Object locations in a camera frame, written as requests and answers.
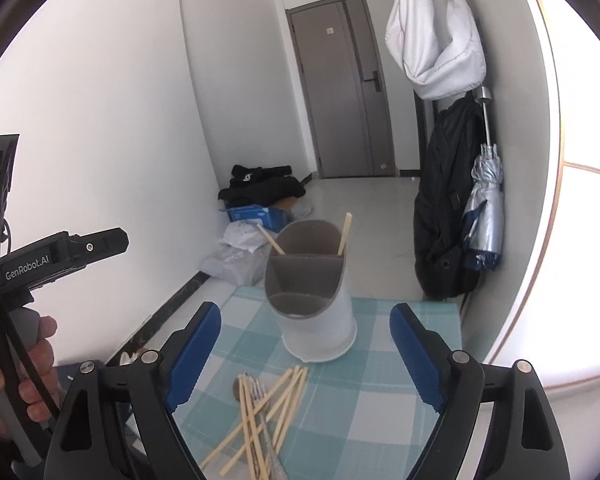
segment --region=blue and white tablecloth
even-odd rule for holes
[[[308,365],[302,403],[280,452],[290,480],[404,480],[411,471],[438,416],[420,400],[395,349],[389,312],[396,303],[354,298],[358,337],[352,349],[335,361]],[[451,349],[461,347],[454,304],[407,303]],[[232,395],[239,374],[272,386],[285,370],[302,364],[286,351],[263,289],[238,288],[221,311],[218,342],[189,402],[174,413],[197,462],[239,423]],[[219,478],[242,444],[240,434],[206,468],[207,478]],[[248,477],[244,457],[226,476]]]

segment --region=blue box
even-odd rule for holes
[[[246,205],[243,207],[232,207],[226,211],[229,214],[231,222],[238,220],[262,220],[263,227],[275,233],[279,233],[286,225],[291,224],[291,215],[277,207]]]

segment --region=white plastic bag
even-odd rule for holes
[[[295,204],[293,204],[291,208],[291,216],[294,220],[304,220],[312,212],[314,212],[314,206],[305,196],[299,198],[298,201]]]
[[[200,271],[234,285],[255,285],[264,277],[269,246],[254,253],[226,244],[218,248],[200,263]]]
[[[259,229],[252,222],[245,220],[231,222],[224,232],[222,241],[231,247],[249,251],[252,254],[267,243],[267,239]]]

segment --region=wooden chopstick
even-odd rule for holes
[[[286,254],[285,251],[283,251],[282,247],[280,247],[278,245],[278,243],[271,237],[271,235],[269,233],[267,233],[267,230],[264,227],[262,227],[262,225],[259,223],[257,223],[256,226],[258,229],[260,229],[260,232],[262,234],[264,234],[264,237],[272,245],[272,247],[278,252],[278,254],[281,254],[282,256],[284,256]]]
[[[294,380],[297,381],[300,378],[300,375],[302,374],[302,369],[297,366],[295,373],[294,373]],[[289,409],[289,405],[291,404],[291,398],[293,396],[291,395],[291,392],[289,392],[289,395],[286,397],[285,400],[285,405],[282,407],[282,411],[280,412],[280,416],[278,417],[278,423],[276,424],[276,429],[273,432],[273,446],[274,448],[276,447],[276,442],[278,441],[278,436],[280,435],[280,431],[282,431],[282,426],[284,426],[285,420],[286,420],[286,412]]]
[[[264,462],[264,455],[262,454],[262,446],[260,446],[260,439],[258,438],[258,425],[256,424],[256,417],[253,415],[253,398],[251,397],[251,379],[246,376],[241,376],[242,386],[244,387],[244,398],[247,401],[247,418],[251,425],[251,434],[253,435],[253,443],[256,449],[256,458],[258,459],[258,465],[260,466],[260,478],[269,480],[267,476],[267,465]]]
[[[301,377],[301,375],[297,374],[296,376],[294,376],[292,378],[291,384],[289,384],[289,386],[286,388],[284,393],[280,396],[280,398],[276,401],[276,403],[273,405],[273,407],[269,410],[269,413],[267,413],[267,416],[265,418],[266,422],[269,422],[276,415],[276,413],[280,409],[280,406],[282,406],[286,402],[287,399],[291,398],[293,387],[296,385],[296,383],[298,382],[300,377]],[[263,429],[264,429],[264,425],[262,425],[262,424],[259,425],[257,433],[260,433]],[[227,473],[229,471],[231,471],[231,469],[238,462],[238,460],[240,460],[240,457],[246,450],[246,447],[247,446],[251,447],[251,440],[253,440],[253,438],[250,438],[250,440],[247,443],[243,444],[242,447],[238,450],[238,452],[234,455],[234,457],[231,460],[229,460],[229,462],[226,463],[226,465],[220,470],[220,476],[224,477],[225,475],[227,475]]]
[[[351,229],[351,221],[353,220],[353,215],[351,213],[347,213],[344,216],[344,226],[342,227],[342,237],[340,238],[340,246],[338,247],[338,256],[342,256],[344,252],[344,247],[347,244],[347,238],[349,238],[349,230]]]
[[[298,409],[298,400],[302,397],[302,391],[304,390],[304,381],[306,380],[306,375],[308,373],[307,368],[302,369],[302,376],[300,377],[300,383],[298,384],[298,389],[296,390],[296,395],[294,396],[293,403],[291,404],[291,409],[289,409],[288,416],[286,418],[285,425],[282,427],[282,431],[278,436],[278,441],[276,442],[276,454],[280,453],[280,449],[282,448],[282,444],[285,441],[286,432],[291,425],[291,422],[294,420],[296,416],[296,410]]]
[[[273,388],[268,391],[267,395],[265,395],[264,398],[258,404],[256,404],[256,407],[253,410],[254,413],[257,414],[263,408],[263,406],[265,406],[270,401],[271,397],[273,397],[273,395],[282,387],[282,385],[286,382],[286,380],[290,377],[292,373],[293,369],[289,368],[289,370],[287,370],[282,375],[282,377],[279,378],[275,386],[273,386]],[[200,469],[204,469],[206,466],[208,466],[209,463],[222,452],[226,445],[229,444],[236,436],[238,436],[241,429],[242,424],[238,424],[238,426],[236,426],[234,430],[231,433],[229,433],[229,435],[227,435],[226,438],[218,445],[218,447],[216,447],[211,453],[209,453],[209,455],[200,463]]]
[[[247,418],[246,395],[244,391],[244,377],[240,376],[240,418],[242,419],[242,432],[244,433],[244,441],[249,441],[249,425]],[[249,476],[251,480],[256,478],[256,469],[253,464],[253,456],[251,456],[251,446],[247,448],[247,465],[249,467]]]

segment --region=gray door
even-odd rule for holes
[[[394,175],[382,71],[363,1],[306,7],[292,10],[290,21],[321,176]]]

